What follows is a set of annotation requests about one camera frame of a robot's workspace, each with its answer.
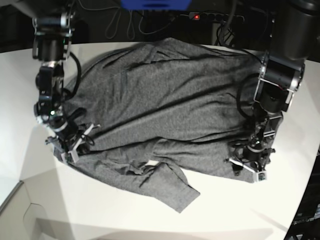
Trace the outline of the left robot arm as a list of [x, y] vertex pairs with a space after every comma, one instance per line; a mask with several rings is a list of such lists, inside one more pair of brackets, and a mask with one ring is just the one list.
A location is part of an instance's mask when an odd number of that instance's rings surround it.
[[[235, 176], [248, 170], [259, 182], [267, 178], [266, 165], [275, 152], [272, 144], [294, 94], [298, 91], [305, 72], [305, 61], [316, 42], [320, 26], [318, 0], [284, 0], [273, 20], [270, 48], [261, 60], [258, 73], [240, 82], [236, 106], [246, 119], [250, 134], [245, 140], [230, 142], [229, 157]], [[245, 84], [257, 79], [252, 115], [241, 107]]]

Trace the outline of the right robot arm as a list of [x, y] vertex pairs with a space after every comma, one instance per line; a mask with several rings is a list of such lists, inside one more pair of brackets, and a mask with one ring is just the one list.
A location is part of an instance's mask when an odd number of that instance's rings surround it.
[[[64, 103], [77, 93], [82, 67], [80, 61], [71, 52], [74, 22], [77, 14], [73, 0], [15, 0], [13, 6], [32, 19], [34, 40], [32, 58], [40, 61], [35, 84], [39, 97], [34, 105], [36, 120], [55, 134], [46, 143], [53, 144], [65, 160], [78, 160], [77, 149], [88, 143], [88, 134], [95, 126], [85, 124], [80, 127], [75, 119], [84, 115], [82, 107], [68, 115]], [[64, 87], [64, 62], [72, 58], [76, 64], [77, 76], [70, 91]]]

